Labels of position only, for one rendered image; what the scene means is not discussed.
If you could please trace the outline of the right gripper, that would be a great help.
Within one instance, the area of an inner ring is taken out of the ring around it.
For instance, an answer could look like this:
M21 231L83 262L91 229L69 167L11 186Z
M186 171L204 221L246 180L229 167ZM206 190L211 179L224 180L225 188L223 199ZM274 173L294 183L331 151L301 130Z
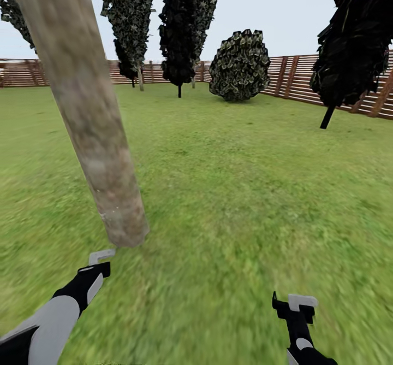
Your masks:
M273 293L272 308L277 310L278 318L286 319L287 325L291 322L301 322L307 326L307 324L313 323L313 309L310 305L300 305L300 311L291 311L288 302L278 301L276 293Z

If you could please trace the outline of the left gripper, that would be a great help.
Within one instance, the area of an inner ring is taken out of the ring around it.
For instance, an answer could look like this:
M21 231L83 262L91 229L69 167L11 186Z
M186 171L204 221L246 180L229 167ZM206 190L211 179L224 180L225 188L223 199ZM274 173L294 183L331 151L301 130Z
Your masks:
M98 270L100 273L103 274L103 278L109 277L111 274L111 264L110 262L106 263L99 263L94 265L96 267L96 270Z

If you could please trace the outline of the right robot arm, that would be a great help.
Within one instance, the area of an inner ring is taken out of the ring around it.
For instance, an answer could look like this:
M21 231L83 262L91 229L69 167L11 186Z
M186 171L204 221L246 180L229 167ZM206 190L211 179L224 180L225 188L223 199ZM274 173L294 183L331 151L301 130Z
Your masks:
M287 349L289 365L338 365L332 358L326 358L313 345L307 324L313 323L313 307L318 300L312 296L289 293L289 302L281 302L273 293L272 308L277 310L278 318L286 319L290 348Z

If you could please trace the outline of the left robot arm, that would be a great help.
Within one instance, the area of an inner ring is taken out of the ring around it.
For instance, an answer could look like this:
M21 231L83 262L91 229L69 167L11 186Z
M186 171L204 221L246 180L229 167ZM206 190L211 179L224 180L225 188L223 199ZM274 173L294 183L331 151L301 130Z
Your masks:
M48 302L27 320L0 338L0 365L56 365L67 339L83 310L111 274L115 250L90 253L89 266L76 278L57 289Z

